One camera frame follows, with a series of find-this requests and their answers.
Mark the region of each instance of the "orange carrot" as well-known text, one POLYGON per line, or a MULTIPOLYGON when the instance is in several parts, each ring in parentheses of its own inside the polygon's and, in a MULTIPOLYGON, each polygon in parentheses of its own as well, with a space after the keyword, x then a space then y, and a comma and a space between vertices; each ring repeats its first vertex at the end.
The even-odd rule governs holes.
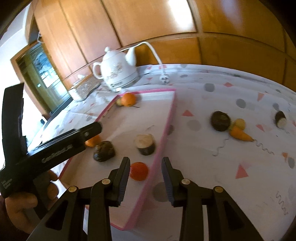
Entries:
POLYGON ((250 137, 248 134, 244 133, 240 128, 237 126, 234 126, 231 131, 230 135, 236 139, 239 139, 241 141, 254 141, 252 137, 250 137))

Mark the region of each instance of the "human hand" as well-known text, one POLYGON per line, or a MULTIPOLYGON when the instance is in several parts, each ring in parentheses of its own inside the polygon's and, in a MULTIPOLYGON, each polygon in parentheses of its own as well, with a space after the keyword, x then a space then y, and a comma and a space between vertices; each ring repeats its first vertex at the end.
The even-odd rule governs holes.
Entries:
MULTIPOLYGON (((58 179, 53 171, 49 170, 48 173, 50 180, 56 181, 58 179)), ((50 209, 57 201, 58 194, 59 190, 57 186, 51 182, 47 188, 48 198, 52 200, 48 209, 50 209)), ((25 215, 24 209, 34 208, 37 206, 37 203, 37 197, 32 193, 26 192, 14 193, 5 199, 8 217, 17 229, 22 230, 27 234, 30 234, 33 231, 35 225, 25 215)))

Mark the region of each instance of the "silver bolt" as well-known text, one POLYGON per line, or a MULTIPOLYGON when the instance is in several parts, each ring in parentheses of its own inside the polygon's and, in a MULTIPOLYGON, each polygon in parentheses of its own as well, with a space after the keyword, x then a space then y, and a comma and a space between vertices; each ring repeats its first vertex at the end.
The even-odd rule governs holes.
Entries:
POLYGON ((223 190, 224 190, 223 187, 220 187, 220 186, 215 187, 215 191, 218 193, 223 192, 223 190))
POLYGON ((69 192, 75 192, 77 190, 77 187, 76 186, 71 186, 69 187, 69 192))
POLYGON ((183 179, 181 181, 184 185, 188 185, 190 183, 190 180, 189 179, 183 179))
POLYGON ((104 185, 107 185, 107 184, 109 184, 111 181, 108 179, 108 178, 105 178, 105 179, 103 179, 102 180, 102 183, 104 184, 104 185))

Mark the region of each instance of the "kettle handle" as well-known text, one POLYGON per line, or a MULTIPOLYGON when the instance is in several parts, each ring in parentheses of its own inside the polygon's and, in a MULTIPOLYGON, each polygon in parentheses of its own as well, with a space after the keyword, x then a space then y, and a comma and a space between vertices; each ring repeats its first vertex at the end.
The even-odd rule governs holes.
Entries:
POLYGON ((97 73, 96 73, 96 69, 95 69, 95 67, 96 67, 97 65, 101 66, 101 62, 95 62, 95 63, 93 64, 93 74, 94 74, 94 76, 95 76, 97 79, 103 79, 103 78, 104 78, 103 76, 101 76, 101 75, 97 75, 97 73))

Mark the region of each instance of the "tissue box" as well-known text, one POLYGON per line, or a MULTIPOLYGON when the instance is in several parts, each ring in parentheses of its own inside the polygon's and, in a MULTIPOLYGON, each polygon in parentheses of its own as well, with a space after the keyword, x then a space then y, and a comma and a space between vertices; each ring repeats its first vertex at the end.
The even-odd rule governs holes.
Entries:
POLYGON ((96 88, 101 84, 101 81, 96 79, 93 75, 89 75, 75 82, 68 91, 73 100, 85 100, 96 88))

